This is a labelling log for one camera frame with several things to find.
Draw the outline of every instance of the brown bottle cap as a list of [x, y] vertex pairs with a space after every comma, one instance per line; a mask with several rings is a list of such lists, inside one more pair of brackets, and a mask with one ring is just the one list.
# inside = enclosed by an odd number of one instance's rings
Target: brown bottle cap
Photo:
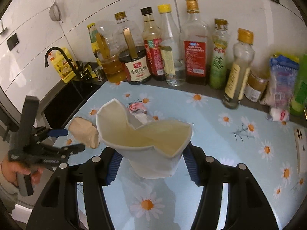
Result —
[[239, 28], [238, 29], [238, 41], [242, 41], [246, 44], [253, 45], [254, 42], [254, 33], [252, 31]]
[[123, 18], [127, 17], [125, 11], [116, 13], [114, 16], [115, 16], [115, 20], [120, 20], [120, 19], [123, 19]]
[[224, 19], [214, 19], [215, 27], [227, 30], [228, 22]]
[[187, 3], [188, 13], [199, 13], [198, 1], [197, 0], [185, 0]]

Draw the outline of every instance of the glass bottle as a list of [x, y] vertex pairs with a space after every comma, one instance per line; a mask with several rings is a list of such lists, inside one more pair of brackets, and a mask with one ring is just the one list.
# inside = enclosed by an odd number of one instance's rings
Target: glass bottle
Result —
[[172, 18], [171, 5], [159, 5], [158, 10], [161, 14], [160, 50], [166, 82], [171, 86], [180, 86], [185, 82], [185, 63], [180, 53], [180, 32]]
[[98, 33], [98, 30], [96, 28], [95, 23], [91, 23], [87, 25], [88, 28], [88, 33], [90, 34], [90, 39], [91, 39], [91, 43], [92, 43], [92, 50], [93, 53], [95, 55], [95, 58], [98, 62], [98, 64], [101, 66], [100, 60], [102, 58], [98, 43], [97, 43], [97, 39], [96, 39], [96, 34]]
[[199, 15], [197, 0], [185, 0], [188, 20], [182, 26], [186, 81], [204, 85], [206, 81], [208, 25]]
[[233, 46], [234, 63], [229, 74], [223, 104], [229, 109], [237, 109], [243, 98], [246, 82], [250, 72], [250, 63], [255, 51], [252, 48], [254, 33], [238, 29], [238, 42]]
[[100, 27], [102, 34], [96, 34], [96, 40], [102, 55], [101, 66], [111, 83], [118, 83], [126, 79], [122, 63], [118, 59], [118, 49], [113, 43], [112, 32], [108, 26]]
[[113, 39], [119, 49], [119, 61], [126, 78], [132, 85], [143, 84], [151, 79], [151, 75], [141, 31], [135, 22], [127, 19], [125, 12], [115, 14], [115, 19], [118, 28], [113, 33]]
[[145, 43], [150, 73], [156, 80], [165, 80], [163, 61], [160, 51], [161, 29], [156, 25], [151, 7], [141, 9], [144, 19], [142, 37]]
[[212, 36], [213, 55], [209, 77], [209, 85], [213, 89], [223, 89], [226, 83], [226, 48], [230, 38], [227, 21], [214, 19], [215, 31]]

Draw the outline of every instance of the orange flower center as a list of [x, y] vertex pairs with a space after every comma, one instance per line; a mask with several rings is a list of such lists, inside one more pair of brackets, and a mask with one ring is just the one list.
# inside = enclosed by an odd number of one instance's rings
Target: orange flower center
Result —
[[255, 127], [252, 124], [248, 124], [249, 131], [253, 132], [255, 130]]
[[265, 146], [265, 147], [264, 147], [264, 152], [265, 152], [266, 154], [269, 154], [269, 153], [271, 152], [270, 147], [269, 147], [269, 146]]
[[287, 168], [284, 170], [284, 178], [288, 179], [290, 176], [290, 170]]
[[91, 112], [90, 112], [90, 115], [93, 116], [93, 115], [96, 115], [96, 113], [97, 113], [97, 110], [92, 109]]
[[195, 94], [195, 95], [193, 96], [193, 99], [194, 99], [195, 101], [199, 101], [199, 100], [201, 100], [201, 96], [200, 96], [199, 94]]
[[148, 199], [141, 202], [141, 207], [145, 210], [151, 210], [154, 207], [154, 204]]

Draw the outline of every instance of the human hand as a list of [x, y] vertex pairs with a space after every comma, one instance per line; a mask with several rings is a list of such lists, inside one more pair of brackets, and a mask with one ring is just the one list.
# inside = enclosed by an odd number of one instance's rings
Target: human hand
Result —
[[6, 155], [5, 158], [2, 161], [1, 169], [2, 174], [4, 178], [9, 182], [14, 184], [15, 186], [18, 186], [17, 182], [17, 173], [23, 174], [23, 175], [30, 175], [31, 174], [31, 182], [32, 185], [39, 184], [41, 175], [44, 171], [44, 167], [42, 166], [34, 166], [37, 171], [34, 173], [31, 173], [31, 169], [24, 165], [21, 162], [9, 162], [9, 158]]

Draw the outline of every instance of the floral tablecloth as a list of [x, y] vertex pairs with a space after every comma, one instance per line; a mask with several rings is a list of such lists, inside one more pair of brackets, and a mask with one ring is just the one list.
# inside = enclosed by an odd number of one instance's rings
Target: floral tablecloth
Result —
[[[306, 196], [305, 174], [297, 172], [297, 150], [292, 122], [272, 122], [267, 115], [245, 106], [229, 110], [220, 100], [148, 85], [133, 86], [108, 81], [86, 102], [75, 117], [96, 123], [99, 108], [116, 98], [127, 107], [142, 102], [155, 120], [175, 118], [193, 125], [191, 142], [221, 163], [245, 163], [265, 193], [282, 229]], [[76, 143], [74, 137], [59, 137], [55, 146]], [[81, 164], [100, 155], [105, 145], [86, 148], [71, 156], [69, 165]], [[103, 187], [115, 229], [145, 230], [191, 228], [202, 187], [190, 180], [183, 158], [175, 175], [146, 180], [123, 158], [116, 179]], [[223, 187], [218, 229], [225, 224], [228, 184]], [[78, 206], [85, 213], [83, 188], [78, 184]]]

